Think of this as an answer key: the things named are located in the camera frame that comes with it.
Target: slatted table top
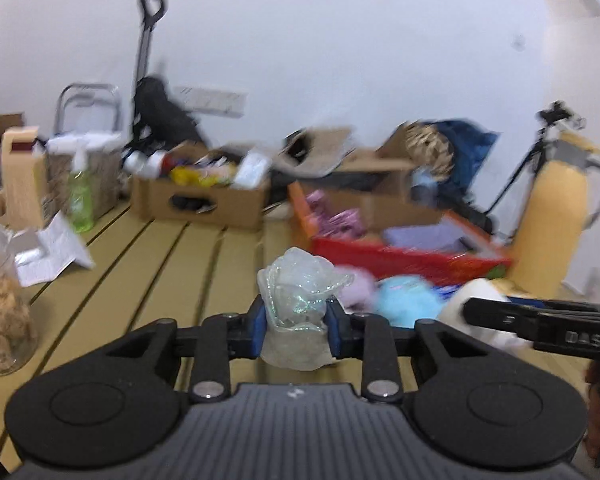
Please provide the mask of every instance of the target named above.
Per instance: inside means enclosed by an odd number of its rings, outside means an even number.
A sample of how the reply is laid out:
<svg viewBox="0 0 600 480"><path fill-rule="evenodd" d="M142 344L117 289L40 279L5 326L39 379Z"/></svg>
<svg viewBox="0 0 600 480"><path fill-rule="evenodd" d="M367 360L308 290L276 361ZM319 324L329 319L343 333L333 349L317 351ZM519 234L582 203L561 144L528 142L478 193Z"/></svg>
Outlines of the slatted table top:
<svg viewBox="0 0 600 480"><path fill-rule="evenodd" d="M62 365L161 317L179 326L221 312L245 312L256 295L256 272L291 245L286 222L266 221L260 232L175 221L142 221L121 205L84 235L96 267L70 267L52 283L26 294L40 337L33 358L0 377L0 458L19 464L4 431L10 395L30 378ZM522 357L584 392L583 359L528 350ZM401 358L405 389L417 389L408 358ZM183 388L190 363L178 378ZM315 372L274 368L262 361L231 364L232 382L360 384L360 362L346 360Z"/></svg>

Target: wall socket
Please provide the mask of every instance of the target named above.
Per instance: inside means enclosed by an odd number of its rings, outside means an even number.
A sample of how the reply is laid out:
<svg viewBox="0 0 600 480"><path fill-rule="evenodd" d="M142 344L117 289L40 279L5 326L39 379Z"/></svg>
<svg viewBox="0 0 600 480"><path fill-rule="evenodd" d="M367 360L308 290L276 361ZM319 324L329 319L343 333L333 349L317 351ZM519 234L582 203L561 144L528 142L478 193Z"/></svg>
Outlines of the wall socket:
<svg viewBox="0 0 600 480"><path fill-rule="evenodd" d="M244 106L247 102L246 92L191 86L174 87L173 97L186 111L236 118L244 115Z"/></svg>

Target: jar of wood chips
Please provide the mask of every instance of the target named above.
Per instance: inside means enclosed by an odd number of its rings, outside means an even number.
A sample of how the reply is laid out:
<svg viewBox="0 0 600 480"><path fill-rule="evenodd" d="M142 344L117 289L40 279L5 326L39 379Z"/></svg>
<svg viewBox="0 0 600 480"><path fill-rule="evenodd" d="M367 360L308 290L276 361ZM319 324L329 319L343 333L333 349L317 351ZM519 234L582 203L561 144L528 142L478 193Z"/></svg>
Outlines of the jar of wood chips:
<svg viewBox="0 0 600 480"><path fill-rule="evenodd" d="M24 365L36 349L36 331L30 307L22 298L11 235L0 226L0 375Z"/></svg>

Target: spray bottle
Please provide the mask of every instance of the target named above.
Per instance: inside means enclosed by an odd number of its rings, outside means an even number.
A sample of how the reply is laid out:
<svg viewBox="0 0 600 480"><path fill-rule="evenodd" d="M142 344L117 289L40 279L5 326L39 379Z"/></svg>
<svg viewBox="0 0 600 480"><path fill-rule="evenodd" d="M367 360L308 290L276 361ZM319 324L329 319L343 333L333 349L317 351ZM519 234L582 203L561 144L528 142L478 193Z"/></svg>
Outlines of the spray bottle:
<svg viewBox="0 0 600 480"><path fill-rule="evenodd" d="M93 202L91 200L91 179L87 145L79 142L69 173L69 204L71 222L77 233L93 228Z"/></svg>

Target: green liquid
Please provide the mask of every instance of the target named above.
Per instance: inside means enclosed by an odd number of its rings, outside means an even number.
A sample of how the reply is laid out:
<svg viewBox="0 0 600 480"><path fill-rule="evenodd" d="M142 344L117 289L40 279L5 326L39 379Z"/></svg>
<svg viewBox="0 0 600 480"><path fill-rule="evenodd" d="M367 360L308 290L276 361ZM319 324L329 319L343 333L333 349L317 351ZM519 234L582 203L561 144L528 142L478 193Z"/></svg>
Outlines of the green liquid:
<svg viewBox="0 0 600 480"><path fill-rule="evenodd" d="M75 232L93 229L91 183L85 171L69 175L69 216Z"/></svg>

